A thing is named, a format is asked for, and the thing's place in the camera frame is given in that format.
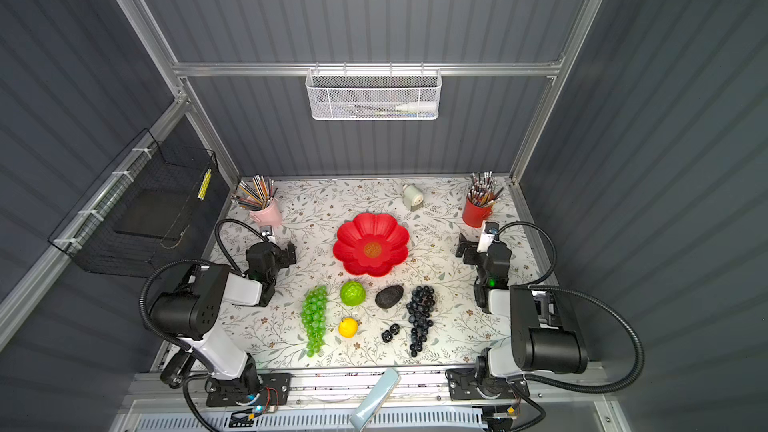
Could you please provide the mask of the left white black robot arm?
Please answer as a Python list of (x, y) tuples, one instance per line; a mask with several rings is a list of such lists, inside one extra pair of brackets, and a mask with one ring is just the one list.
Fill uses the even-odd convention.
[(140, 307), (142, 320), (152, 331), (177, 345), (179, 350), (161, 373), (161, 381), (179, 388), (195, 363), (218, 381), (255, 381), (253, 360), (237, 346), (218, 322), (224, 302), (245, 307), (266, 307), (275, 295), (277, 274), (297, 262), (291, 242), (281, 248), (260, 242), (246, 251), (244, 276), (226, 264), (202, 259), (187, 261), (189, 267), (179, 285), (162, 292), (152, 304)]

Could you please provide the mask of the dark avocado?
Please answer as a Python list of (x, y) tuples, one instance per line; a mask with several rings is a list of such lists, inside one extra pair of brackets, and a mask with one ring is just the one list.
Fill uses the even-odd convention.
[(377, 307), (388, 310), (398, 304), (404, 295), (404, 287), (402, 285), (390, 285), (381, 289), (375, 296), (375, 304)]

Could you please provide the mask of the yellow lemon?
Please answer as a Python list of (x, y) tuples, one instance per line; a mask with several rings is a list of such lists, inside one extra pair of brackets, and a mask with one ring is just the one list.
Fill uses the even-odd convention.
[(357, 334), (358, 329), (358, 321), (351, 317), (342, 319), (338, 326), (338, 332), (343, 338), (353, 338)]

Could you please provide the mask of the large black grape bunch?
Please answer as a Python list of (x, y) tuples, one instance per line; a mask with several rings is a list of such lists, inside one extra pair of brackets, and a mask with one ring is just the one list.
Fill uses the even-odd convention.
[(410, 331), (410, 356), (416, 358), (424, 349), (429, 331), (434, 325), (431, 318), (436, 304), (435, 289), (428, 285), (417, 286), (406, 304)]

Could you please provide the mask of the green grape bunch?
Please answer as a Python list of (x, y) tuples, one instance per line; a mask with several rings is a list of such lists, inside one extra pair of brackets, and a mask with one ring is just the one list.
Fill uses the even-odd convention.
[(307, 334), (306, 355), (317, 355), (325, 345), (328, 294), (324, 285), (313, 288), (302, 303), (301, 322)]

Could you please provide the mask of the green custard apple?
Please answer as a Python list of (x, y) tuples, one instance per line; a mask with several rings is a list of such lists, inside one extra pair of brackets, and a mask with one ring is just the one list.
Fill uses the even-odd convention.
[(366, 290), (355, 280), (347, 281), (340, 289), (340, 299), (347, 307), (359, 306), (366, 300)]

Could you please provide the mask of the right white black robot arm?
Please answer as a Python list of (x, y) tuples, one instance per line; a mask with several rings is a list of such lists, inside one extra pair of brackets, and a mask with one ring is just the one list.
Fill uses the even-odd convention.
[(461, 234), (456, 256), (476, 269), (474, 300), (484, 313), (507, 318), (509, 342), (478, 356), (476, 379), (507, 379), (520, 372), (580, 374), (589, 358), (567, 295), (511, 285), (511, 250), (505, 243)]

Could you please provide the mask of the red flower fruit bowl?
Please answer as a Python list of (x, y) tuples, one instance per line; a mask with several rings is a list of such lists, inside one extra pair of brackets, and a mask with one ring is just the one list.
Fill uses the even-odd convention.
[(409, 241), (393, 216), (365, 212), (339, 227), (332, 252), (348, 274), (380, 278), (406, 261)]

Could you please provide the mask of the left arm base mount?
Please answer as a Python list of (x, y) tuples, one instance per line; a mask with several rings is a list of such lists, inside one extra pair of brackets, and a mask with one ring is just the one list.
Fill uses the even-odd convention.
[(245, 406), (256, 399), (256, 405), (282, 406), (287, 403), (292, 375), (260, 374), (257, 378), (235, 380), (207, 379), (207, 407)]

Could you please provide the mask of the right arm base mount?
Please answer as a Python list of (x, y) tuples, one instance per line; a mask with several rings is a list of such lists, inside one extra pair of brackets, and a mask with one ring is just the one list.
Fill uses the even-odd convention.
[(519, 398), (519, 392), (529, 393), (524, 381), (508, 382), (505, 378), (482, 375), (474, 367), (449, 368), (445, 377), (453, 401), (514, 401)]

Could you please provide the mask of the small black grape cluster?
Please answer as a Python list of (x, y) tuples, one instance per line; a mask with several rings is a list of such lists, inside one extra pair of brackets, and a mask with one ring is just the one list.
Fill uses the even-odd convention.
[(391, 324), (386, 330), (382, 331), (380, 336), (384, 343), (390, 343), (400, 333), (401, 327), (397, 323)]

